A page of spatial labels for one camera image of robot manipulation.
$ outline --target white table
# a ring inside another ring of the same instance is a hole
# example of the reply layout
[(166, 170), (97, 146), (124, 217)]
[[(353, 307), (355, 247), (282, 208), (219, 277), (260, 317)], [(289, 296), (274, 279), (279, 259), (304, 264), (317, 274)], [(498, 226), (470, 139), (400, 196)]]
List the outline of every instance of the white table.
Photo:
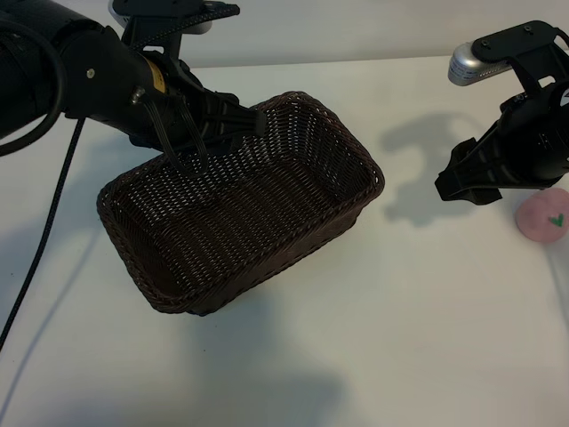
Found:
[[(452, 147), (481, 136), (520, 86), (510, 73), (461, 89), (447, 62), (196, 72), (245, 105), (310, 93), (388, 183), (349, 233), (207, 318), (154, 312), (126, 273), (95, 199), (154, 153), (89, 123), (0, 357), (0, 425), (569, 425), (569, 245), (546, 252), (519, 234), (523, 192), (475, 207), (441, 202), (433, 184)], [(2, 324), (73, 125), (1, 159)]]

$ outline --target pink ball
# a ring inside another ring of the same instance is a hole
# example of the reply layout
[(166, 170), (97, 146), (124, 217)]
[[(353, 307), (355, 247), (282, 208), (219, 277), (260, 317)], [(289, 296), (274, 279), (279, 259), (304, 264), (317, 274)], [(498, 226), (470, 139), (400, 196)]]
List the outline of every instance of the pink ball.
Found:
[(516, 222), (527, 238), (553, 243), (569, 230), (569, 193), (545, 189), (527, 199), (516, 212)]

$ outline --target brown wicker basket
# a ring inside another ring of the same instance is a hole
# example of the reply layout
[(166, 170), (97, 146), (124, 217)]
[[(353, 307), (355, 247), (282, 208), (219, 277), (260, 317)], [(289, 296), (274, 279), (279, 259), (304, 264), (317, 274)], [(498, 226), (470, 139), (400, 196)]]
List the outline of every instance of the brown wicker basket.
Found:
[(351, 228), (381, 194), (380, 168), (320, 102), (285, 93), (257, 109), (265, 136), (213, 158), (202, 178), (160, 156), (100, 193), (102, 223), (156, 310), (220, 309)]

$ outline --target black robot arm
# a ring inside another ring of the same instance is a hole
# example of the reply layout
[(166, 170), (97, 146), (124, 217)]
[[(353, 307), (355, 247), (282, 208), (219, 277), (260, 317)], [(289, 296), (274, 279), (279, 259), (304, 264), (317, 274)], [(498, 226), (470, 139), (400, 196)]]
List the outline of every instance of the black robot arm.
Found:
[[(501, 118), (480, 141), (453, 150), (437, 179), (443, 200), (487, 205), (501, 198), (499, 189), (546, 189), (569, 172), (569, 57), (558, 36), (567, 42), (558, 28), (534, 21), (472, 44), (488, 76), (512, 67), (525, 92), (501, 105)], [(456, 61), (451, 68), (458, 72)], [(542, 87), (545, 77), (555, 82)]]
[[(133, 144), (164, 151), (194, 149), (226, 154), (245, 135), (262, 135), (264, 117), (232, 94), (203, 88), (178, 58), (182, 33), (239, 13), (224, 3), (116, 0), (130, 13), (124, 39), (115, 31), (51, 0), (0, 0), (0, 138), (44, 115), (55, 97), (54, 72), (40, 46), (2, 30), (2, 21), (30, 28), (60, 56), (66, 74), (62, 110), (127, 133)], [(146, 52), (147, 45), (164, 53)]]

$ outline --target green check mark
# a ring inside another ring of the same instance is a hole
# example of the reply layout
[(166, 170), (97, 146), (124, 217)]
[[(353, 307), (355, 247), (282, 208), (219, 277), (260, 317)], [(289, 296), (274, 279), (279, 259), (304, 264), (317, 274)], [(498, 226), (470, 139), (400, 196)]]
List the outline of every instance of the green check mark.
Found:
[(553, 225), (557, 225), (559, 228), (563, 227), (563, 222), (565, 220), (565, 215), (563, 215), (562, 213), (559, 214), (558, 218), (549, 218), (549, 221), (553, 224)]

